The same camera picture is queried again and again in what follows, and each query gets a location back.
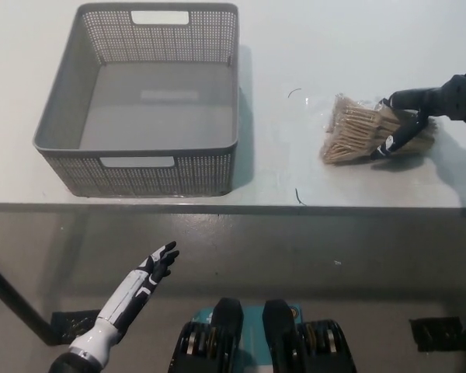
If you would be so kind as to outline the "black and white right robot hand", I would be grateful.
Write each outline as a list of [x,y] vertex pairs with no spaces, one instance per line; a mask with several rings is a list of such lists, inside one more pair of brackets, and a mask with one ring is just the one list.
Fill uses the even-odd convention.
[[430,117],[445,116],[466,123],[466,73],[453,75],[440,87],[396,91],[383,103],[393,110],[414,110],[417,117],[415,122],[401,125],[373,150],[372,161],[386,158],[407,145],[426,128]]

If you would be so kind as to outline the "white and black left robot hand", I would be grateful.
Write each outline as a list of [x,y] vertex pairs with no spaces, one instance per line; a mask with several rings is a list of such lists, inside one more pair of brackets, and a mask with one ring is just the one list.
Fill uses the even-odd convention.
[[172,241],[129,272],[96,316],[94,326],[71,343],[68,353],[97,371],[103,370],[111,348],[123,339],[160,281],[170,275],[170,267],[178,255],[176,242]]

